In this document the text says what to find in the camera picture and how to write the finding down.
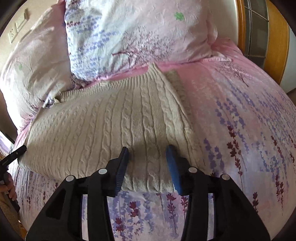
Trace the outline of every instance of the pink blanket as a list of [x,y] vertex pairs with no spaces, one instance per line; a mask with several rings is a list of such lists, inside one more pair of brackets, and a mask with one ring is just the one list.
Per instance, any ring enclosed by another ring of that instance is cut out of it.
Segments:
[[[296,206],[296,107],[233,42],[217,40],[213,49],[226,57],[159,67],[162,71],[176,69],[181,76],[207,174],[229,174],[273,238]],[[146,70],[136,69],[111,80]],[[18,145],[27,131],[18,137]],[[17,163],[10,171],[16,182],[21,221],[29,228],[59,183],[23,170]],[[115,239],[180,240],[186,204],[186,198],[176,193],[120,192],[109,199]]]

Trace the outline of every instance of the white cable-knit sweater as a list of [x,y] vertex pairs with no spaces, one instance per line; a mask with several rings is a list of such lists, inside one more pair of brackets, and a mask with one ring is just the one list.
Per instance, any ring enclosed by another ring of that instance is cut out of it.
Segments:
[[154,64],[140,76],[64,92],[32,123],[19,165],[55,179],[79,178],[105,167],[126,146],[123,190],[173,191],[167,145],[193,166],[201,157],[185,99],[178,74],[163,74]]

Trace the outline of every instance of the hand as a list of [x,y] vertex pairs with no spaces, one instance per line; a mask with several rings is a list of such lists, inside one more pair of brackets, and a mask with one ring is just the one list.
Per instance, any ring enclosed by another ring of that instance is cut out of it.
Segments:
[[7,186],[0,185],[0,192],[9,191],[9,197],[14,201],[17,199],[17,193],[15,192],[15,186],[13,185],[13,179],[10,174],[8,174],[8,180],[9,184]]

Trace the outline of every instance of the floral pillowcase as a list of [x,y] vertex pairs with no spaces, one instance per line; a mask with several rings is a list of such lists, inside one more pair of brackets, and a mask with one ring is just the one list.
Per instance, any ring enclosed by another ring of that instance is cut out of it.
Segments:
[[0,76],[7,111],[20,132],[62,91],[76,87],[70,71],[65,2],[52,5],[10,54]]
[[210,57],[217,37],[207,0],[67,0],[65,22],[71,71],[87,81]]

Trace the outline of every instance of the white button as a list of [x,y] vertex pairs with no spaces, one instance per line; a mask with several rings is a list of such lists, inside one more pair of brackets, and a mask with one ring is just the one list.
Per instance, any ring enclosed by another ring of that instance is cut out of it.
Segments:
[[223,174],[222,179],[224,179],[225,181],[228,181],[230,179],[230,176],[227,174]]
[[106,174],[107,173],[107,169],[106,168],[101,168],[100,170],[99,170],[99,174]]
[[74,176],[70,175],[66,177],[67,182],[72,182],[74,180]]
[[191,173],[196,173],[197,168],[196,167],[190,167],[190,168],[188,168],[188,171],[191,172]]

